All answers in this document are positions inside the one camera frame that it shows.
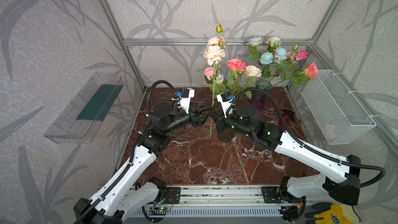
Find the red glass vase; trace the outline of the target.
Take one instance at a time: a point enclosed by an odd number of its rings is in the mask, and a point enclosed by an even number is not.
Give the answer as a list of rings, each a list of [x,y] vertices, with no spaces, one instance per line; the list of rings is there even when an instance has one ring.
[[[223,131],[217,131],[217,138],[219,141],[227,144],[232,142],[237,136],[237,133],[229,128],[224,129]]]

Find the white blue rose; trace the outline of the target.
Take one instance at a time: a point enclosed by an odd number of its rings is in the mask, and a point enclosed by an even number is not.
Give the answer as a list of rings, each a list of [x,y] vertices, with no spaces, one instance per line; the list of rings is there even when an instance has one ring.
[[[248,46],[250,60],[259,60],[260,54],[258,52],[258,47],[262,46],[263,38],[261,36],[255,36],[247,40],[246,45]]]
[[[220,93],[224,92],[223,83],[224,83],[224,75],[219,74],[217,79],[215,80],[216,94],[220,94]]]

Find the blue purple glass vase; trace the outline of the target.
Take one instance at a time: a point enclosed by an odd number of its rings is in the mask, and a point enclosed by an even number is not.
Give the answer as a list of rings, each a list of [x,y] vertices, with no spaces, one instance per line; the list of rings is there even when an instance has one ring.
[[[258,80],[255,83],[255,86],[257,89],[260,89],[262,91],[270,91],[272,89],[272,84],[265,80]],[[265,99],[266,99],[266,95],[262,92],[259,91],[253,91],[252,92],[252,98],[250,100],[250,104],[253,105],[255,108],[257,108],[259,111],[262,111],[264,109],[264,105],[265,105]]]

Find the light pink rosebud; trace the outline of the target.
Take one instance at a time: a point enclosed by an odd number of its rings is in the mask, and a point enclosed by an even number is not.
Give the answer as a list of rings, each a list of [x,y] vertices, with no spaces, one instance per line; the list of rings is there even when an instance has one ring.
[[[214,69],[213,67],[208,67],[204,70],[204,76],[206,83],[209,85],[210,91],[213,92],[214,89]]]

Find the large salmon rose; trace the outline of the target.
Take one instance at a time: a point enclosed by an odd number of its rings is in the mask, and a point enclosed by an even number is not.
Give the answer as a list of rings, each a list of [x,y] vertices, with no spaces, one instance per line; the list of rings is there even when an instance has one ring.
[[[227,88],[232,95],[236,95],[240,91],[241,77],[244,74],[240,71],[240,64],[242,60],[232,59],[227,63],[228,70],[228,80]]]

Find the peach cream rose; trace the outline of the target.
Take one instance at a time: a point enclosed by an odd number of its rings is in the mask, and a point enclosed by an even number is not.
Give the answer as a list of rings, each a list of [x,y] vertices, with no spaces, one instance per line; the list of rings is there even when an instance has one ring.
[[[249,87],[253,87],[256,83],[256,80],[262,76],[262,71],[254,66],[250,65],[246,67],[245,70],[245,77],[246,77],[246,83],[244,84],[244,89],[247,89]]]

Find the small magenta rose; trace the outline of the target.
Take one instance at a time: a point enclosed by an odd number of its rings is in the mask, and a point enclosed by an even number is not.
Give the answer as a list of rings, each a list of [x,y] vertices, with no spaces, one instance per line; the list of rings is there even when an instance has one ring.
[[[241,64],[240,64],[240,71],[243,73],[243,72],[245,72],[246,71],[246,67],[247,67],[247,64],[245,63],[245,62],[242,62]]]

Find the peach rose spray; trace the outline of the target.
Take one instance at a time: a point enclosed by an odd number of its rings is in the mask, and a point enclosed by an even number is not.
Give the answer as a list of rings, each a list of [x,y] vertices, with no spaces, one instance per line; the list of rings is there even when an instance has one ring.
[[[220,66],[222,58],[226,56],[225,46],[227,41],[223,38],[222,33],[224,32],[223,26],[218,23],[215,27],[217,35],[208,40],[206,49],[204,51],[204,59],[206,59],[209,67],[214,69],[214,79],[216,80],[220,74]],[[214,83],[213,92],[211,92],[211,106],[214,106],[216,97],[216,84]]]

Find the teal peony spray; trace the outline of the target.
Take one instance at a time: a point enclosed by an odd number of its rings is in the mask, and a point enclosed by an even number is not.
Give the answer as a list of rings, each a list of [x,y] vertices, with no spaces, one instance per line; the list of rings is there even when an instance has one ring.
[[[271,48],[260,56],[259,65],[262,69],[260,81],[270,82],[273,78],[279,76],[282,70],[282,64],[287,62],[287,50],[283,47]]]

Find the coral pink rose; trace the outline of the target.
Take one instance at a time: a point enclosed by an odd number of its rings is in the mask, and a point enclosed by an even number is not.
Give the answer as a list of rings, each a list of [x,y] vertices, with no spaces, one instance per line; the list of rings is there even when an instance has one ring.
[[[302,69],[299,72],[293,73],[291,75],[286,75],[285,72],[280,73],[281,81],[279,82],[285,82],[285,81],[292,81],[295,85],[301,85],[305,82],[308,82],[310,80],[314,80],[315,77],[318,75],[319,71],[315,63],[309,64],[307,67]]]

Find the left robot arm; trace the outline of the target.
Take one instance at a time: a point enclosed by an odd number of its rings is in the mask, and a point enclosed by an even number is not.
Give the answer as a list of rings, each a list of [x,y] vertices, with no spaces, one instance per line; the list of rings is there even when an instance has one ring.
[[[172,103],[161,103],[151,108],[151,95],[159,84],[165,84],[173,91]],[[159,80],[150,87],[146,103],[149,119],[135,138],[128,160],[90,199],[81,198],[75,204],[77,224],[121,224],[138,208],[165,198],[166,184],[155,177],[134,193],[129,193],[129,190],[167,148],[173,131],[188,124],[201,126],[208,118],[203,116],[203,112],[213,112],[213,107],[191,107],[194,95],[193,88],[176,91],[165,80]]]

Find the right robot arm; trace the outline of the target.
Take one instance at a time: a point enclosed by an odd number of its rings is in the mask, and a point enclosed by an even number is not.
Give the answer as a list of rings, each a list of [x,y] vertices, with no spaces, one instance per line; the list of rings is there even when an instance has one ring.
[[[237,104],[237,99],[230,93],[217,95],[222,109],[211,113],[211,117],[218,133],[226,129],[238,132],[257,147],[291,157],[319,172],[314,176],[284,177],[278,188],[280,196],[329,196],[339,203],[355,206],[360,190],[385,176],[384,168],[362,164],[357,156],[339,156],[297,138],[280,111],[277,114],[282,126],[263,122],[257,108],[248,103]]]

